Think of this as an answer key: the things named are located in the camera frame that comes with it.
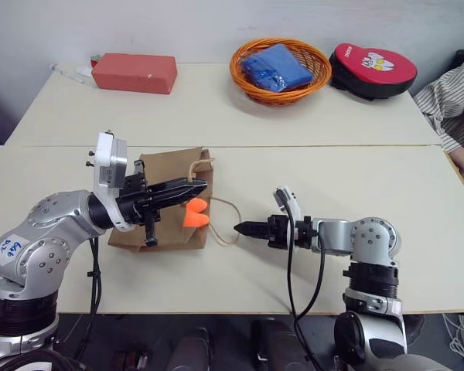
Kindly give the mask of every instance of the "orange basket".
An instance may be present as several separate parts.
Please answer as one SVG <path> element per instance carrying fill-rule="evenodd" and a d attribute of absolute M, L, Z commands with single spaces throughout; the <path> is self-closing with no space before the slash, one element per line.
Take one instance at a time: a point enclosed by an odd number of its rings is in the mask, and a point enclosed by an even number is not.
<path fill-rule="evenodd" d="M 292 90 L 275 93 L 260 89 L 247 79 L 242 69 L 242 59 L 279 43 L 284 44 L 295 58 L 313 73 L 314 78 L 311 83 Z M 252 99 L 270 106 L 285 106 L 295 103 L 314 91 L 321 89 L 332 76 L 332 67 L 328 58 L 309 44 L 296 39 L 269 38 L 251 41 L 235 52 L 230 61 L 230 73 L 235 83 Z"/>

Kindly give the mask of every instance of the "white table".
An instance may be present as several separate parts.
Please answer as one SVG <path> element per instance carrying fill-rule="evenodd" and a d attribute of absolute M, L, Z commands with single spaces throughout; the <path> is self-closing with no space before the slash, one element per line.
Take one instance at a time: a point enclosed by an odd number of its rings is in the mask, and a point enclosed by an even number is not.
<path fill-rule="evenodd" d="M 435 145 L 408 93 L 368 102 L 324 87 L 289 107 L 248 99 L 226 64 L 179 64 L 170 95 L 101 90 L 55 72 L 8 145 L 92 146 L 110 128 L 129 146 Z"/>
<path fill-rule="evenodd" d="M 142 152 L 129 148 L 130 161 Z M 0 235 L 17 226 L 30 207 L 59 191 L 91 189 L 84 147 L 0 148 Z M 380 216 L 398 229 L 402 248 L 399 298 L 404 311 L 464 311 L 464 187 L 435 146 L 336 148 L 211 148 L 214 194 L 237 204 L 246 220 L 278 213 L 271 192 L 287 184 L 312 216 L 357 220 Z M 234 211 L 212 205 L 212 221 L 226 236 Z M 287 253 L 241 237 L 221 247 L 209 235 L 203 250 L 133 254 L 101 238 L 103 313 L 287 313 Z M 61 312 L 87 311 L 90 250 L 78 248 L 60 289 Z M 328 257 L 313 313 L 343 310 L 349 260 Z M 295 256 L 295 301 L 314 290 L 319 256 Z"/>

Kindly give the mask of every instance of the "striped shirt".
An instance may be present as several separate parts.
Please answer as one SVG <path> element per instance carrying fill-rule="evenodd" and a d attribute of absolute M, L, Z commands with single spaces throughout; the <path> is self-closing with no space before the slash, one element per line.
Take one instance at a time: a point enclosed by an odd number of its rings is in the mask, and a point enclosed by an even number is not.
<path fill-rule="evenodd" d="M 464 147 L 464 63 L 426 86 L 415 102 L 447 152 Z"/>

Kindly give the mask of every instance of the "brown paper bag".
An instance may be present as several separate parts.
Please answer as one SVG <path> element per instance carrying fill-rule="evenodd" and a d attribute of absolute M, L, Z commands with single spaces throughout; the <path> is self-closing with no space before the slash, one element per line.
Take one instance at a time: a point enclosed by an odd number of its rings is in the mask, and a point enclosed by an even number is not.
<path fill-rule="evenodd" d="M 167 180 L 187 177 L 190 165 L 201 159 L 210 158 L 210 152 L 202 147 L 141 155 L 145 162 L 145 174 L 148 184 L 155 184 Z M 199 198 L 208 202 L 208 208 L 203 212 L 210 216 L 210 200 L 213 194 L 213 166 L 210 163 L 199 164 L 194 168 L 196 178 L 208 182 Z M 139 251 L 168 251 L 202 249 L 206 243 L 208 226 L 201 228 L 184 228 L 183 221 L 186 208 L 182 205 L 172 206 L 160 210 L 162 219 L 155 224 L 158 245 L 145 245 L 145 227 L 137 226 L 132 231 L 122 233 L 115 228 L 112 230 L 108 244 L 122 249 Z"/>

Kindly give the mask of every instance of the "robotic arm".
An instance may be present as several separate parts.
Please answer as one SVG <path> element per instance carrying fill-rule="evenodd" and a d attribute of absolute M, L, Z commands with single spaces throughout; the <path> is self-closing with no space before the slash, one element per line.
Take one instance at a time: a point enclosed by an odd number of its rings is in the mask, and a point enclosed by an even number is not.
<path fill-rule="evenodd" d="M 281 211 L 292 215 L 296 248 L 315 253 L 350 256 L 350 279 L 343 294 L 346 311 L 335 324 L 339 369 L 351 366 L 361 371 L 448 370 L 422 356 L 409 355 L 402 318 L 402 303 L 397 298 L 400 248 L 395 228 L 377 217 L 355 222 L 312 219 L 302 216 L 295 194 L 288 187 L 274 192 Z M 268 246 L 288 249 L 292 225 L 286 215 L 272 215 L 266 223 L 243 222 L 234 229 L 249 237 L 268 240 Z"/>
<path fill-rule="evenodd" d="M 125 176 L 127 145 L 100 133 L 94 191 L 60 192 L 39 201 L 26 219 L 0 237 L 0 365 L 13 356 L 49 347 L 58 326 L 56 298 L 72 254 L 112 227 L 146 228 L 155 246 L 159 210 L 199 195 L 206 181 L 186 178 L 147 185 L 144 163 Z"/>

